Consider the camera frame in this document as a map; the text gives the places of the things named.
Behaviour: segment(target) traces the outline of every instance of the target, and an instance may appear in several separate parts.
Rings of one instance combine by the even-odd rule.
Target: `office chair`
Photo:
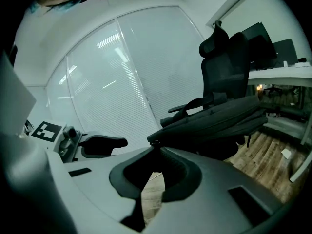
[[[162,119],[163,129],[148,136],[152,145],[168,146],[214,159],[224,160],[236,154],[238,144],[267,122],[257,96],[245,97],[249,69],[249,44],[242,33],[230,39],[215,22],[214,33],[199,47],[204,60],[203,98],[175,107],[173,117]],[[188,115],[187,110],[203,107]]]
[[[246,37],[236,33],[230,39],[221,28],[221,21],[215,22],[215,32],[199,47],[205,59],[201,64],[204,79],[204,96],[210,92],[225,92],[227,98],[238,99],[246,94],[250,60]],[[215,49],[207,52],[207,46]]]

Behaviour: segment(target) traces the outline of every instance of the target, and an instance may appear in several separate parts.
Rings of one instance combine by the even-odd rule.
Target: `white panel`
[[[157,125],[116,23],[86,37],[67,58],[69,88],[83,128],[125,137],[128,146],[114,154],[148,147],[146,137],[157,131]]]
[[[203,39],[178,7],[140,10],[118,22],[158,124],[168,109],[202,97]]]
[[[34,105],[28,120],[37,128],[44,120],[51,120],[51,112],[48,105],[48,96],[45,87],[27,87],[28,91],[35,97]]]
[[[52,74],[46,90],[52,119],[58,122],[66,122],[67,125],[83,131],[71,100],[73,96],[68,90],[64,59]]]

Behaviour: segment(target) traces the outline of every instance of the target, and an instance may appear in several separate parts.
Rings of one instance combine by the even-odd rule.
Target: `chair backrest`
[[[229,40],[228,34],[221,28],[221,21],[215,21],[213,34],[199,46],[199,54],[204,58],[213,56],[221,51]]]
[[[242,33],[236,33],[228,41],[223,41],[222,46],[219,46],[222,41],[217,39],[214,38],[215,43],[218,42],[216,48],[206,53],[201,64],[204,96],[210,92],[225,92],[228,98],[244,97],[250,68],[248,41]]]

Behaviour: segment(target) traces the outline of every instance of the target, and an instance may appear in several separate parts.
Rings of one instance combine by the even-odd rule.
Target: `white desk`
[[[285,67],[267,70],[250,71],[248,85],[276,84],[312,87],[312,66],[309,67]],[[285,132],[293,137],[300,138],[303,145],[309,136],[312,126],[312,111],[305,125],[286,118],[272,118],[265,124],[267,127]],[[312,161],[312,150],[299,169],[290,178],[294,182]]]

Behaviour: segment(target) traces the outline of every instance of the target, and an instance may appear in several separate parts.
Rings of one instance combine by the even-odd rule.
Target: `hair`
[[[56,11],[67,11],[70,8],[72,8],[73,6],[75,6],[76,4],[80,3],[82,0],[70,0],[68,2],[64,2],[58,5],[51,5],[49,6],[49,11],[51,10],[56,10]],[[40,8],[40,5],[37,3],[37,1],[34,1],[30,6],[29,9],[30,11],[33,13],[35,12],[38,8]]]

